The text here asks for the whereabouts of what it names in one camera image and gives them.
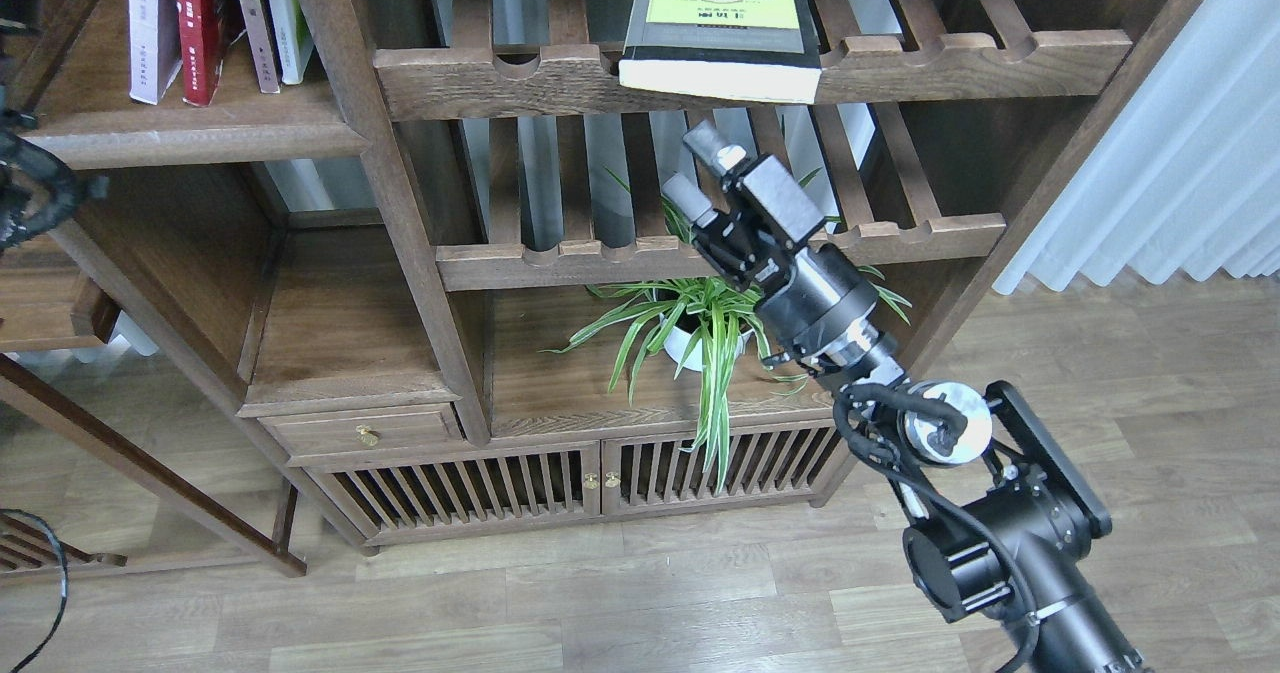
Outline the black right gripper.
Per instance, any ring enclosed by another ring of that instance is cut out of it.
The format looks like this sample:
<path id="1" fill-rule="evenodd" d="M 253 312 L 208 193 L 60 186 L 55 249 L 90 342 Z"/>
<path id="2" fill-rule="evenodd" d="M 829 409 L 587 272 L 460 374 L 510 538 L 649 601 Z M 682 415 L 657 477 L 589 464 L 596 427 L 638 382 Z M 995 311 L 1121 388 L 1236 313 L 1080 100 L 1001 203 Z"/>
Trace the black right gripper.
<path id="1" fill-rule="evenodd" d="M 795 360 L 805 368 L 879 368 L 881 331 L 869 321 L 878 293 L 837 248 L 809 241 L 824 216 L 772 155 L 749 157 L 713 122 L 684 145 L 724 191 L 728 211 L 684 175 L 662 184 L 668 203 L 692 226 L 692 244 L 737 290 L 756 287 L 755 313 L 781 349 L 762 351 L 765 368 Z"/>

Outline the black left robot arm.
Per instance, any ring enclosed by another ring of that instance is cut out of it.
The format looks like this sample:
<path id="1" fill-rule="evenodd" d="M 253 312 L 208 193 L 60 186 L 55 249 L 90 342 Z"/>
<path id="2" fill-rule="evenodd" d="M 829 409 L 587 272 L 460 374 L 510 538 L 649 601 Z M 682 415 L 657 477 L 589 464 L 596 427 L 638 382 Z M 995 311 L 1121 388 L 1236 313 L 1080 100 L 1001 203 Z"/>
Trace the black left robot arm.
<path id="1" fill-rule="evenodd" d="M 42 9 L 44 0 L 1 0 L 3 36 L 38 35 Z M 73 216 L 84 200 L 104 198 L 109 186 L 106 177 L 79 180 L 60 157 L 15 134 L 17 129 L 37 129 L 38 123 L 32 113 L 18 111 L 8 104 L 12 70 L 14 70 L 14 58 L 3 52 L 3 249 L 26 243 L 32 237 L 46 234 L 59 226 Z M 14 180 L 12 173 L 14 168 L 19 168 L 27 178 L 46 191 L 46 202 L 35 212 L 28 211 L 33 193 Z"/>

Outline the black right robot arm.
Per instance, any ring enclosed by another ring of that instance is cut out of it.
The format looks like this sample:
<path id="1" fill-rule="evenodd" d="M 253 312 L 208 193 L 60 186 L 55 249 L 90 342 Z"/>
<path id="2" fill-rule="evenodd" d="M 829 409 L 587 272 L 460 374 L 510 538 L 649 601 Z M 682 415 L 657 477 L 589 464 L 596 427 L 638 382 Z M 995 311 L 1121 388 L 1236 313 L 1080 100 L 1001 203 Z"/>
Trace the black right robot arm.
<path id="1" fill-rule="evenodd" d="M 719 180 L 717 211 L 685 177 L 663 194 L 694 244 L 755 307 L 780 354 L 833 398 L 851 453 L 884 476 L 909 527 L 915 586 L 948 622 L 982 613 L 1018 646 L 1012 672 L 1143 672 L 1147 665 L 1079 571 L 1112 522 L 1020 392 L 914 381 L 870 322 L 879 296 L 836 244 L 813 246 L 820 209 L 772 155 L 750 157 L 703 122 L 686 148 Z"/>

